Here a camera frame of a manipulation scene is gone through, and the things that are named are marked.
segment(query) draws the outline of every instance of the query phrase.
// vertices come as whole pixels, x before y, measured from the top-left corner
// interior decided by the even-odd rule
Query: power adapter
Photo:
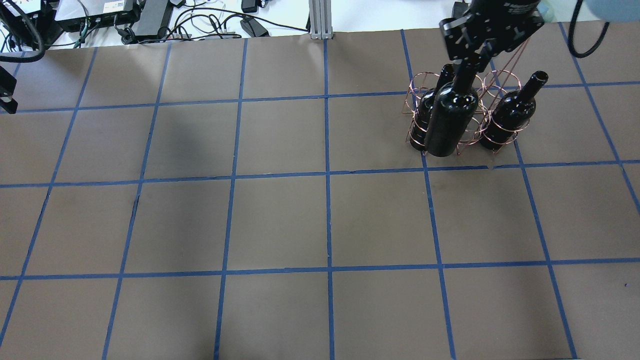
[[[242,8],[243,13],[255,13],[258,12],[258,5],[260,5],[260,0],[242,0]]]
[[[269,36],[269,32],[267,31],[267,29],[265,29],[264,26],[260,25],[260,23],[257,22],[257,20],[255,20],[253,17],[245,17],[240,20],[240,26],[242,26],[242,29],[245,30],[246,33],[251,37],[259,38]]]

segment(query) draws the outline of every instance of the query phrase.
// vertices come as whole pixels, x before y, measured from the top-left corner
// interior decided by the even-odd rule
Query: grid table surface
[[[637,358],[638,30],[576,60],[547,24],[496,156],[404,143],[437,29],[9,66],[0,360]]]

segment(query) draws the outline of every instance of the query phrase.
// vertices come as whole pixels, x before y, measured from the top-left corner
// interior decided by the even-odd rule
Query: bottle neck
[[[436,85],[435,91],[438,92],[444,85],[453,81],[456,73],[453,69],[453,65],[447,64],[442,67],[442,71],[440,72],[440,77],[438,78],[438,84]]]
[[[547,83],[549,76],[544,71],[536,71],[522,90],[516,95],[518,102],[530,102],[540,89]]]
[[[458,73],[453,81],[453,91],[466,93],[476,79],[476,70],[469,63],[463,62],[458,68]]]

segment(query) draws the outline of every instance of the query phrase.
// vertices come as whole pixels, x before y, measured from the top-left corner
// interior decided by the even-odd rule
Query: dark glass bottle
[[[483,131],[480,144],[489,150],[498,151],[524,126],[536,111],[534,96],[547,83],[549,76],[536,71],[520,91],[506,94],[493,111],[493,122]]]
[[[415,114],[415,123],[411,127],[409,142],[414,149],[418,151],[424,151],[424,139],[427,136],[427,128],[429,126],[429,120],[431,119],[431,110],[433,109],[433,101],[436,98],[438,91],[445,85],[453,81],[455,72],[452,64],[447,64],[442,67],[440,77],[436,87],[427,90],[418,104],[418,111]]]
[[[478,94],[471,88],[476,78],[477,56],[463,61],[453,83],[436,95],[426,147],[433,156],[449,156],[456,149],[478,107]]]

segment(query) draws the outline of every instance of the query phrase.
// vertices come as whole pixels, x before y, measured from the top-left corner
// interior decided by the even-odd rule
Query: metal post
[[[333,38],[331,0],[309,0],[309,22],[312,39]]]

